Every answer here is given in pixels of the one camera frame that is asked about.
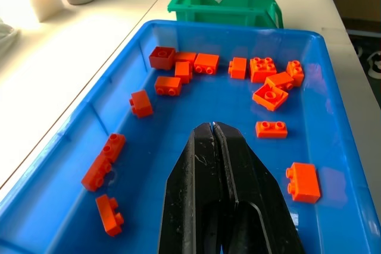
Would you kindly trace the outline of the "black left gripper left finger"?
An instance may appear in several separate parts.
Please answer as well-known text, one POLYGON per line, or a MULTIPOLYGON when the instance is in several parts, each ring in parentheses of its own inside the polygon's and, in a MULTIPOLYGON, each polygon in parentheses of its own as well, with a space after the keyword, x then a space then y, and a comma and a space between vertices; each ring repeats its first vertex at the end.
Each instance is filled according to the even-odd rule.
POLYGON ((220 253, 228 191, 220 122, 194 128, 165 185, 158 253, 220 253))

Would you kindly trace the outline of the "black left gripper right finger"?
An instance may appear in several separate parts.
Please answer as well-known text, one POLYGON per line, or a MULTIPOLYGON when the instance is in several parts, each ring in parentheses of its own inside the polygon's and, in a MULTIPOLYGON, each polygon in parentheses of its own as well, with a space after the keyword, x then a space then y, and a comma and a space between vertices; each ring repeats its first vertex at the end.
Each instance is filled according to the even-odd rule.
POLYGON ((214 122, 226 191, 224 253, 304 253, 290 212, 271 172, 242 133, 214 122))

